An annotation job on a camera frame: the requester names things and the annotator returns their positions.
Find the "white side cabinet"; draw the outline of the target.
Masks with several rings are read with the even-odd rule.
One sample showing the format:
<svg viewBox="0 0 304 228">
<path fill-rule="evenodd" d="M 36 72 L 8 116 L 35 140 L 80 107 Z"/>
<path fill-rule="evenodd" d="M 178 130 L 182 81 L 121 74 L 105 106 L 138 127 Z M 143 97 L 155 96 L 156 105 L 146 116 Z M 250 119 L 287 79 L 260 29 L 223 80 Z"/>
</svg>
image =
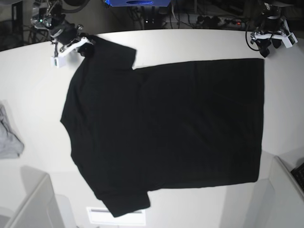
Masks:
<svg viewBox="0 0 304 228">
<path fill-rule="evenodd" d="M 9 216 L 0 209 L 0 217 L 8 221 L 2 228 L 76 228 L 75 218 L 67 197 L 56 195 L 50 175 L 30 167 L 22 168 L 26 173 L 22 180 L 30 177 L 29 188 L 17 210 Z"/>
</svg>

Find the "black keyboard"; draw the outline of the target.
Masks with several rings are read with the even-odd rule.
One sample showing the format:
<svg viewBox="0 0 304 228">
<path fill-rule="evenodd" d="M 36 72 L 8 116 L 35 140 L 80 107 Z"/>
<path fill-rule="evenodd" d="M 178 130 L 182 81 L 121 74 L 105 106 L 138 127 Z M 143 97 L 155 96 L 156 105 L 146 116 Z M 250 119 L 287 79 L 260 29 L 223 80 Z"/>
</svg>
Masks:
<svg viewBox="0 0 304 228">
<path fill-rule="evenodd" d="M 291 171 L 298 185 L 304 190 L 304 163 Z"/>
</svg>

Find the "black T-shirt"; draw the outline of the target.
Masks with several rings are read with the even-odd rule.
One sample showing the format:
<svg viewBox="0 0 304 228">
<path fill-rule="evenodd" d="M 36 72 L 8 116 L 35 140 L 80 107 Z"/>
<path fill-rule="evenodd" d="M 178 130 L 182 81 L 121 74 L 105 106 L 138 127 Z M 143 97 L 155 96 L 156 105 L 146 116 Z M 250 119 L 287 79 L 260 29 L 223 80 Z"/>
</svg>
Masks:
<svg viewBox="0 0 304 228">
<path fill-rule="evenodd" d="M 150 191 L 257 181 L 264 60 L 133 69 L 135 49 L 92 39 L 60 121 L 73 162 L 114 217 L 149 208 Z"/>
</svg>

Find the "grey cloth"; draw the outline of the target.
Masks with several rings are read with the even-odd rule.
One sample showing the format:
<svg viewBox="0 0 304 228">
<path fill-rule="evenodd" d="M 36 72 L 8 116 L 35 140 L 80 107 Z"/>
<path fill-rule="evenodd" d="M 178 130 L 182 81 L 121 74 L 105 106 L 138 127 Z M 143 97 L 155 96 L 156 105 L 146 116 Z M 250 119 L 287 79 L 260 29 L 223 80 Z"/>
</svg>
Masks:
<svg viewBox="0 0 304 228">
<path fill-rule="evenodd" d="M 0 159 L 17 159 L 24 151 L 23 142 L 13 132 L 3 104 L 0 104 Z"/>
</svg>

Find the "white power strip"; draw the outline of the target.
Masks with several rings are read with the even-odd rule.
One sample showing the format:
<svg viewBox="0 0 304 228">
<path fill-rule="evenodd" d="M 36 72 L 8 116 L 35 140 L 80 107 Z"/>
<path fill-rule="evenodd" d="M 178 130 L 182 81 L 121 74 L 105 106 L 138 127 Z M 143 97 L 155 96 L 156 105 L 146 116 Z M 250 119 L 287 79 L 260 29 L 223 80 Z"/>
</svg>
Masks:
<svg viewBox="0 0 304 228">
<path fill-rule="evenodd" d="M 196 25 L 202 29 L 244 30 L 247 19 L 231 15 L 198 16 Z"/>
</svg>

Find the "blue box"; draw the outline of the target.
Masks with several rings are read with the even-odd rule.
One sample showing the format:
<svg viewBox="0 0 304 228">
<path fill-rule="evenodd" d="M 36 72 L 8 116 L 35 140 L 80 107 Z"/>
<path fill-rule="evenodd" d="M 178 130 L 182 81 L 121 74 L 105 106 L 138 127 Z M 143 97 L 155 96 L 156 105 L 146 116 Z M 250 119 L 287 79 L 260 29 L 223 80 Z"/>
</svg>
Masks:
<svg viewBox="0 0 304 228">
<path fill-rule="evenodd" d="M 171 0 L 104 0 L 112 7 L 131 7 L 131 6 L 155 6 L 167 7 Z"/>
</svg>

